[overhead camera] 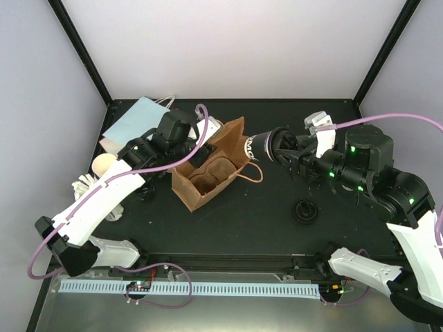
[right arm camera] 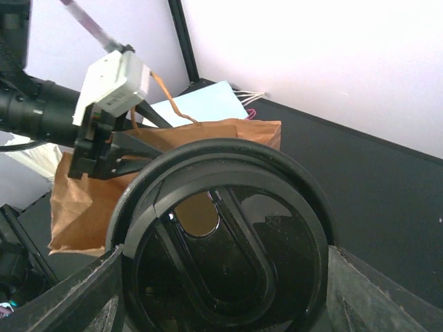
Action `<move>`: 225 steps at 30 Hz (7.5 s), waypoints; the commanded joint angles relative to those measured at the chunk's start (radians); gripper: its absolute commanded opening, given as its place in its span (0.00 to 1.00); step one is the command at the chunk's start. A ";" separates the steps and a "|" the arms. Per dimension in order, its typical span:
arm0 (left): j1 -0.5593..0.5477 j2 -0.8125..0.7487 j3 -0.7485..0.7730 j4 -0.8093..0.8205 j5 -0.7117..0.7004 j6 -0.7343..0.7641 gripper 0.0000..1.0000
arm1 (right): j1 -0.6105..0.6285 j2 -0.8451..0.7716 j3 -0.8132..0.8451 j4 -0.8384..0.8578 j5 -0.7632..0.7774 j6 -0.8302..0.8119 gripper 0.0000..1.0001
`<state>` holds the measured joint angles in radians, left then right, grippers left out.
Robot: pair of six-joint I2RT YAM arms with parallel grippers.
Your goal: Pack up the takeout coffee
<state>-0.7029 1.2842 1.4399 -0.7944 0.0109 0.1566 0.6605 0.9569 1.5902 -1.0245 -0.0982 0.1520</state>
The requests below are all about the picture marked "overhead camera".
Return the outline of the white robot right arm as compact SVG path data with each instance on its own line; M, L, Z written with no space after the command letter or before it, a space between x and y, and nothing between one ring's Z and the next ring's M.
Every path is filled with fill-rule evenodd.
M442 238L435 203L420 177L395 168L392 138L364 124L347 130L344 151L336 149L334 131L285 133L273 148L291 175L325 178L350 190L358 205L386 224L408 261L390 266L332 246L314 262L316 274L355 279L386 295L406 317L441 325Z

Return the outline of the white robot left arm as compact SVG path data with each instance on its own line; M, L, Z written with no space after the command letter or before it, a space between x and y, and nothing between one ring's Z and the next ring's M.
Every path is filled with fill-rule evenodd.
M92 235L94 230L132 192L151 192L154 179L169 169L187 161L202 165L215 150L208 140L221 128L202 104L193 115L165 112L157 127L128 141L107 171L70 207L35 222L41 247L48 248L71 277L104 266L143 275L149 260L134 240L100 239Z

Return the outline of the single brown pulp carrier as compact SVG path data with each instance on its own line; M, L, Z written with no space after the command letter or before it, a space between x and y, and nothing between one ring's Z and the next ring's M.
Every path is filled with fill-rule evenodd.
M220 156L209 160L200 169L193 172L189 180L201 195L214 190L236 171L235 165L226 157Z

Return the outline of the single black sleeved cup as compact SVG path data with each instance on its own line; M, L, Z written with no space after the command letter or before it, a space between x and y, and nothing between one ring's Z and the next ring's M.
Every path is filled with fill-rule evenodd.
M250 136L244 143L244 153L250 160L268 160L280 164L280 150L295 150L296 136L285 127Z

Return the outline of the brown paper bag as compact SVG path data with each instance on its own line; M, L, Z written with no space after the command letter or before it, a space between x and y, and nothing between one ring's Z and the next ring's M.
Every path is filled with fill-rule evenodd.
M207 204L237 178L252 183L263 181L260 166L244 153L246 140L244 118L231 120L208 141L215 151L202 166L196 168L186 162L172 169L172 191L189 211Z

